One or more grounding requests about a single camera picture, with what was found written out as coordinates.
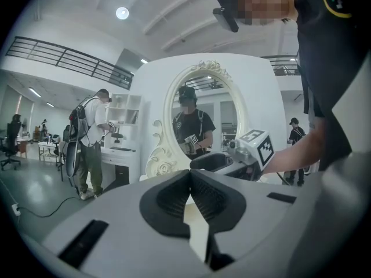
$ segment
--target mirror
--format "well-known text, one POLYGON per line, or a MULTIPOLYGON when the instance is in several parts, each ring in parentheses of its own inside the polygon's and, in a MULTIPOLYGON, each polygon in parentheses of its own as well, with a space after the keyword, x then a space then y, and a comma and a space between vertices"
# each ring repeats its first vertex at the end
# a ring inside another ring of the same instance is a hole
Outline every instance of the mirror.
POLYGON ((225 151, 235 138, 237 123, 232 97, 218 77, 192 76, 177 89, 172 127, 179 147, 190 160, 225 151))

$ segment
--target black t-shirt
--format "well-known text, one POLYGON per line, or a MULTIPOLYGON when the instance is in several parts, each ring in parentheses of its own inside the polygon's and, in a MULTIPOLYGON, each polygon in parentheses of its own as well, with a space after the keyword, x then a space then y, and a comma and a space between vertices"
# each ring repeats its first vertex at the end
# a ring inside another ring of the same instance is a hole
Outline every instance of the black t-shirt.
POLYGON ((332 108, 355 78, 368 51, 346 0, 294 0, 304 113, 325 117, 325 153, 319 169, 351 147, 332 108))
MULTIPOLYGON (((204 134, 207 131, 215 130, 215 126, 210 116, 201 110, 196 109, 191 114, 184 114, 183 112, 177 114, 173 119, 173 130, 178 143, 184 143, 185 139, 191 135, 195 135, 197 142, 204 139, 204 134)), ((205 154, 205 149, 197 149, 196 155, 187 155, 191 160, 205 154)))
POLYGON ((301 127, 297 126, 296 128, 291 130, 289 139, 292 140, 292 145, 294 145, 304 136, 305 136, 304 130, 301 127))

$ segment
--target floor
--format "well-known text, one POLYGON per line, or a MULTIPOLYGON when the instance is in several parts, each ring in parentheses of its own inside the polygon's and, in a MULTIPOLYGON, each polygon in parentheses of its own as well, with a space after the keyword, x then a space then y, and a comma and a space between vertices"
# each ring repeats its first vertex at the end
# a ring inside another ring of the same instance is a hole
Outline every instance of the floor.
POLYGON ((14 200, 1 182, 0 195, 19 230, 41 242, 56 225, 87 205, 89 200, 84 202, 78 199, 66 174, 64 174, 64 182, 61 181, 55 160, 43 162, 39 161, 38 157, 37 160, 17 159, 21 161, 21 166, 17 170, 14 171, 11 166, 7 165, 4 171, 0 171, 0 179, 14 200), (48 215, 68 197, 76 197, 76 199, 67 200, 58 211, 47 218, 36 217, 23 209, 20 210, 21 216, 17 218, 12 210, 12 204, 16 201, 19 207, 26 207, 38 215, 48 215))

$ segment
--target ceiling light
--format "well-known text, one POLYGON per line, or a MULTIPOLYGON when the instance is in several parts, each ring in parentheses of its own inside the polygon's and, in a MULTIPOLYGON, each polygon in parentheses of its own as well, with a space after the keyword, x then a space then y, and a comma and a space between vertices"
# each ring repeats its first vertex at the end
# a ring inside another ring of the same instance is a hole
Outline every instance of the ceiling light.
POLYGON ((29 87, 28 88, 31 92, 33 92, 36 96, 38 96, 38 97, 40 97, 41 98, 41 96, 33 89, 33 88, 31 88, 31 87, 29 87))
POLYGON ((126 7, 119 7, 116 10, 116 16, 120 20, 126 20, 129 17, 129 11, 126 7))

